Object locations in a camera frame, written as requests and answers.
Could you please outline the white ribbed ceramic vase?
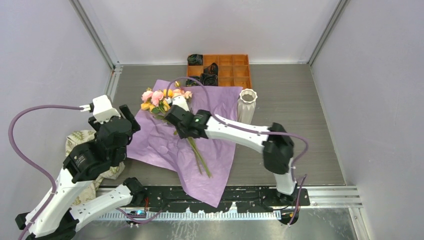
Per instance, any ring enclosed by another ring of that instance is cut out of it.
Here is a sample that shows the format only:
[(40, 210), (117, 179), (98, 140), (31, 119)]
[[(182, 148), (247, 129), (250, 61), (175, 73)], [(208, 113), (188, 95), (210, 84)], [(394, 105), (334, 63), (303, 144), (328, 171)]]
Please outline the white ribbed ceramic vase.
[(237, 121), (251, 124), (256, 109), (258, 95), (250, 88), (243, 89), (237, 100)]

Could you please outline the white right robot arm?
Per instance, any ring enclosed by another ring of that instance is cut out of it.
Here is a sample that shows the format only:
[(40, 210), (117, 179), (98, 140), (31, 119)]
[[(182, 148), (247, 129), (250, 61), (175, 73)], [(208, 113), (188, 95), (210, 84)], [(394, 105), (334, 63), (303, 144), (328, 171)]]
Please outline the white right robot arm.
[(208, 110), (191, 113), (177, 105), (173, 105), (164, 118), (182, 139), (225, 140), (261, 153), (264, 168), (274, 175), (279, 202), (288, 206), (297, 199), (297, 183), (291, 170), (294, 142), (281, 124), (249, 125), (213, 115)]

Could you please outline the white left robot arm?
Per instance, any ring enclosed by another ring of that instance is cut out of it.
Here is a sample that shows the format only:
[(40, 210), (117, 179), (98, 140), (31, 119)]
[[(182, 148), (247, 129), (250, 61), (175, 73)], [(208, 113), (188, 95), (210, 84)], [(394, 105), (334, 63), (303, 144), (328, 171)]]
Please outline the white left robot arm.
[(127, 105), (113, 109), (108, 122), (90, 117), (94, 139), (75, 146), (63, 162), (51, 189), (30, 212), (20, 213), (15, 222), (21, 237), (28, 240), (70, 240), (95, 218), (116, 208), (141, 206), (144, 186), (129, 177), (118, 187), (80, 207), (74, 200), (100, 174), (118, 166), (127, 156), (127, 146), (141, 127)]

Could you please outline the purple wrapping paper sheet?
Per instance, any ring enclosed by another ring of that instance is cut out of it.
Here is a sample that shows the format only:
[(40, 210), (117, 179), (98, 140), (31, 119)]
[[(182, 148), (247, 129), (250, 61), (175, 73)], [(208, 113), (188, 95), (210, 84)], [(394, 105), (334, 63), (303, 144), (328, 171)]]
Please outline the purple wrapping paper sheet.
[[(188, 103), (193, 113), (207, 110), (226, 119), (237, 120), (239, 86), (191, 86)], [(140, 109), (135, 119), (141, 130), (133, 135), (127, 157), (177, 173), (184, 191), (191, 197), (217, 207), (233, 165), (236, 144), (228, 140), (195, 139), (196, 150), (188, 139), (181, 139), (176, 128)]]

